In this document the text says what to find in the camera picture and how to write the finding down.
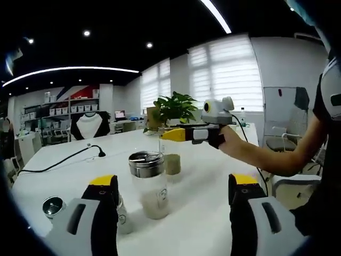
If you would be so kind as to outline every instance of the curved led light strip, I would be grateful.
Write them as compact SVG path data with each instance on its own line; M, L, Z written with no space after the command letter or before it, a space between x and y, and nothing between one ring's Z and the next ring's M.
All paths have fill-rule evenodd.
M209 11L213 14L216 20L219 22L220 26L225 30L226 34L231 33L231 29L229 25L224 20L223 16L219 13L218 9L214 6L214 4L210 0L200 0L209 9Z
M139 73L139 71L136 70L130 70L130 69L123 69L123 68L106 68L106 67L61 67L61 68L49 68L49 69L44 69L40 71L35 71L32 73L28 73L22 76L18 76L2 85L2 87L5 87L6 85L13 83L19 79L40 74L40 73L45 73L45 72L50 72L50 71L57 71L57 70L68 70L68 69L102 69L102 70L115 70L115 71L124 71L124 72L130 72L130 73Z

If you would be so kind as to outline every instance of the person's arm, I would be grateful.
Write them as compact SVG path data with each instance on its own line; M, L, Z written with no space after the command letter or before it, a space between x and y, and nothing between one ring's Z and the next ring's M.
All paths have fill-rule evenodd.
M327 130L315 116L293 152L274 152L247 143L228 126L222 128L225 143L219 149L229 156L260 169L280 175L292 176L298 173L315 155L327 137Z

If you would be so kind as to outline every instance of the person's hand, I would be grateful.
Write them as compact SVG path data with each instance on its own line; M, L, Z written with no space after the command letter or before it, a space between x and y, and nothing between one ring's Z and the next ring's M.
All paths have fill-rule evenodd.
M219 149L233 157L235 153L240 151L243 140L228 125L221 129L220 134L224 135L225 142L220 144Z

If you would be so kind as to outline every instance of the window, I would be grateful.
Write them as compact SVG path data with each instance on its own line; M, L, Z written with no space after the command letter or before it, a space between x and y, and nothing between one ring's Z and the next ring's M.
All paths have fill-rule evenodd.
M206 99L230 96L234 109L263 111L261 76L247 35L230 36L190 49L191 95L202 108Z
M141 78L141 114L147 108L154 107L153 102L162 96L171 96L171 67L166 59L142 72Z

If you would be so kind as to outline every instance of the green leaves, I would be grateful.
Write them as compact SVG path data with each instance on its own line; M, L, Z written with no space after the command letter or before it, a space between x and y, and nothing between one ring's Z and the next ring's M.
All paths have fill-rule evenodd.
M192 111L198 109L193 105L196 101L188 94L173 92L172 97L160 96L154 105L159 108L159 113L154 116L155 119L162 121L165 125L169 119L180 119L182 123L188 123L189 120L196 120Z

